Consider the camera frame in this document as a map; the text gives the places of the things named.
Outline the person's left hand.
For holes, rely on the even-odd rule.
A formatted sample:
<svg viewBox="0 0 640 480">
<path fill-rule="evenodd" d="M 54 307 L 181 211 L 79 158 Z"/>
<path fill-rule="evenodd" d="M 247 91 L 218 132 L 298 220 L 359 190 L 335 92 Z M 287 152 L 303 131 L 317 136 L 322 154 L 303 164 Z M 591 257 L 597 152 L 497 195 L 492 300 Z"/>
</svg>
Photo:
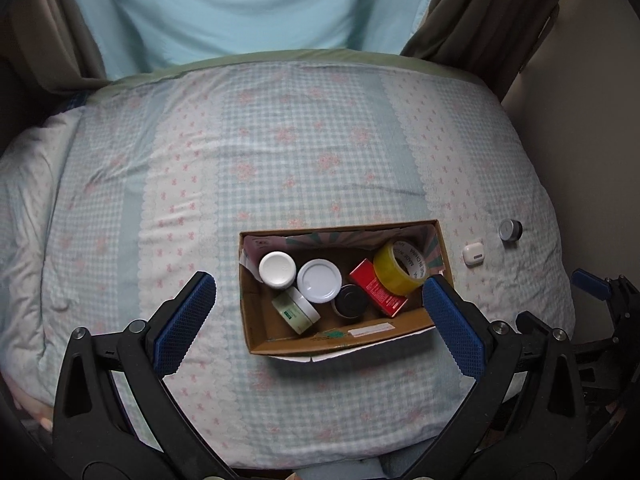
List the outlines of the person's left hand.
<svg viewBox="0 0 640 480">
<path fill-rule="evenodd" d="M 52 406 L 29 396 L 20 387 L 10 386 L 10 391 L 15 407 L 32 416 L 32 419 L 38 422 L 38 424 L 50 434 L 53 429 Z"/>
</svg>

